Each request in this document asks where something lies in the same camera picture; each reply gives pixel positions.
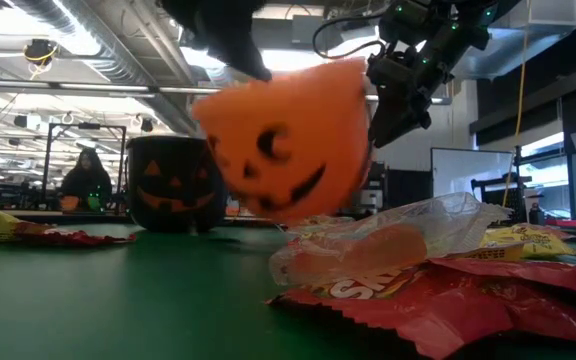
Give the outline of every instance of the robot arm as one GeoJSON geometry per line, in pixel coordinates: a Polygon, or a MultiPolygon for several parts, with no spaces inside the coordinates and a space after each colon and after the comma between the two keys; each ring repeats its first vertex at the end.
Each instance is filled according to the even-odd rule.
{"type": "Polygon", "coordinates": [[[376,147],[430,126],[432,94],[452,80],[450,71],[470,46],[486,48],[488,26],[519,1],[394,0],[380,13],[379,33],[387,47],[370,57],[366,73],[379,96],[369,132],[376,147]],[[395,51],[399,41],[409,45],[405,52],[395,51]]]}

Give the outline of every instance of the plastic candy wrapper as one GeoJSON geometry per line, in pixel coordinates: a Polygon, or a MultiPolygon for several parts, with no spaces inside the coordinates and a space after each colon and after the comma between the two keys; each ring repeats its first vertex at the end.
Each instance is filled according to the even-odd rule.
{"type": "Polygon", "coordinates": [[[281,285],[313,284],[469,252],[508,212],[456,193],[357,222],[288,229],[295,238],[270,258],[270,271],[281,285]]]}
{"type": "Polygon", "coordinates": [[[0,242],[34,245],[97,246],[133,241],[135,241],[134,235],[128,238],[91,236],[84,231],[59,229],[50,225],[21,221],[0,211],[0,242]]]}
{"type": "Polygon", "coordinates": [[[562,263],[432,259],[303,286],[270,303],[322,305],[355,323],[396,331],[435,359],[510,330],[576,341],[576,266],[562,263]]]}
{"type": "Polygon", "coordinates": [[[557,255],[576,255],[575,249],[563,239],[570,238],[564,232],[543,226],[520,224],[509,228],[491,229],[481,241],[481,247],[497,247],[523,243],[523,258],[544,258],[557,255]]]}

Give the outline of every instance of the desk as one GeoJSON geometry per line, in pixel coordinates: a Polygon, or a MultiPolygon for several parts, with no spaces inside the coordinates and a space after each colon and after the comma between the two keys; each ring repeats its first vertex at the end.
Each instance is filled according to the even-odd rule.
{"type": "MultiPolygon", "coordinates": [[[[405,358],[390,333],[361,338],[359,326],[265,305],[282,291],[267,265],[283,244],[276,229],[190,236],[133,225],[76,228],[137,232],[137,242],[101,249],[0,245],[0,359],[405,358]]],[[[468,349],[488,359],[576,359],[573,343],[491,341],[468,349]]]]}

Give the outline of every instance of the wall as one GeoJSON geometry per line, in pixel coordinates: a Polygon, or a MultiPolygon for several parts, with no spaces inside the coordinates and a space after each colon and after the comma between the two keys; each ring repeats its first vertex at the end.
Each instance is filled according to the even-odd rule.
{"type": "Polygon", "coordinates": [[[551,135],[555,135],[564,131],[563,122],[561,120],[549,122],[546,125],[539,126],[530,130],[523,131],[519,134],[519,139],[516,140],[514,136],[509,136],[498,141],[481,145],[479,150],[487,151],[514,151],[515,146],[524,146],[535,141],[539,141],[551,135]]]}
{"type": "Polygon", "coordinates": [[[477,82],[465,80],[455,85],[451,106],[431,106],[432,125],[417,129],[377,150],[377,161],[392,169],[430,171],[433,147],[472,149],[468,125],[477,120],[477,82]]]}

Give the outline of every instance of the green table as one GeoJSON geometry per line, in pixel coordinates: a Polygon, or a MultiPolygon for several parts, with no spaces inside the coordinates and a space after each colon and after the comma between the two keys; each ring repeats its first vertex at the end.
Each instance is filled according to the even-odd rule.
{"type": "MultiPolygon", "coordinates": [[[[0,245],[0,359],[396,358],[396,350],[375,346],[387,340],[360,340],[264,304],[283,290],[267,266],[284,242],[277,230],[221,228],[199,237],[80,228],[137,232],[138,240],[102,249],[0,245]]],[[[516,350],[495,346],[489,354],[516,357],[516,350]]],[[[564,354],[542,345],[520,350],[527,358],[564,354]]]]}

